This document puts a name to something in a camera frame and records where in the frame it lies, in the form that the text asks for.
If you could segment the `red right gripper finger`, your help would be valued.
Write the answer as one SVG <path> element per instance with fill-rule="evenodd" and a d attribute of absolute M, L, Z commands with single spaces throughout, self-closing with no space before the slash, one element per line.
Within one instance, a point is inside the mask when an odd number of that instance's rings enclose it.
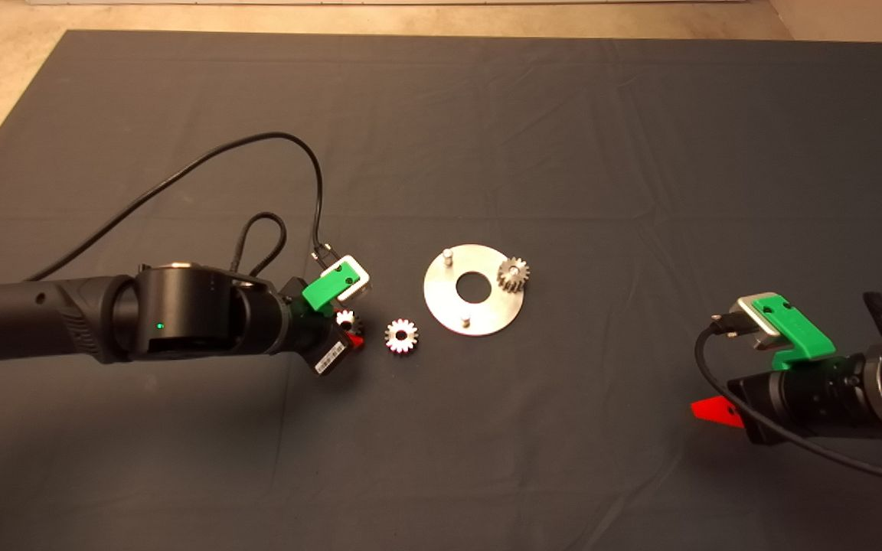
<path fill-rule="evenodd" d="M 701 421 L 725 425 L 728 428 L 745 429 L 745 422 L 738 408 L 723 396 L 695 401 L 691 404 L 691 412 Z"/>

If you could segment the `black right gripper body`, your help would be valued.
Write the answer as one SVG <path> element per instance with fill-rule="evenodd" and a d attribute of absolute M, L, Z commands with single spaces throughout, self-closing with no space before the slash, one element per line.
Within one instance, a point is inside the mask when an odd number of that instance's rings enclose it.
<path fill-rule="evenodd" d="M 870 439 L 864 356 L 809 360 L 728 381 L 728 390 L 777 425 L 805 437 Z"/>

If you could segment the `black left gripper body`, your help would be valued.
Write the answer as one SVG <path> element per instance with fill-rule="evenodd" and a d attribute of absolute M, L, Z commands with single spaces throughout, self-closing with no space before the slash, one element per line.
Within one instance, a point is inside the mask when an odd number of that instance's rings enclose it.
<path fill-rule="evenodd" d="M 354 342 L 333 316 L 312 310 L 301 296 L 284 295 L 280 351 L 295 354 L 318 377 L 329 376 L 354 352 Z"/>

